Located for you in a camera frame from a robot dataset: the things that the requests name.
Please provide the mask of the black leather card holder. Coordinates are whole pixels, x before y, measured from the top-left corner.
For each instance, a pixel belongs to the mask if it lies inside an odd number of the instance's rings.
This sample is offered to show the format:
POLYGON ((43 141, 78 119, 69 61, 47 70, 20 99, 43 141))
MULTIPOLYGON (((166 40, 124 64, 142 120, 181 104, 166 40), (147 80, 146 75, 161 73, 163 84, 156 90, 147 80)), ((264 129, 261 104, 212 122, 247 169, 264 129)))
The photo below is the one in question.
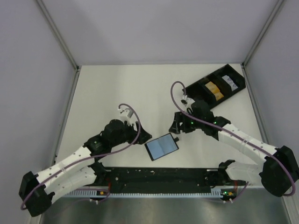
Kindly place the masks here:
POLYGON ((173 137, 171 133, 168 133, 157 139, 151 140, 144 145, 150 159, 152 161, 155 161, 179 150, 179 147, 177 145, 178 141, 178 137, 173 137))

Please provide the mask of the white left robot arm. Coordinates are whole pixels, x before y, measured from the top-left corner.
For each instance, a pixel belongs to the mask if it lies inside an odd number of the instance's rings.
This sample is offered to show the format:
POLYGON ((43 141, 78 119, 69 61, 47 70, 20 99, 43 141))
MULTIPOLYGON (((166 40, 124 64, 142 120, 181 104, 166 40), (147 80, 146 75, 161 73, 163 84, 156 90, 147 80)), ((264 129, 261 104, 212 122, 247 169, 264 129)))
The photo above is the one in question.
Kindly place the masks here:
POLYGON ((64 160, 36 174, 26 173, 19 189, 21 210, 28 210, 36 217, 65 194, 85 185, 104 182, 107 171, 99 162, 101 158, 113 154, 115 146, 123 143, 142 145, 151 138, 138 121, 129 125, 119 119, 111 120, 103 131, 64 160))

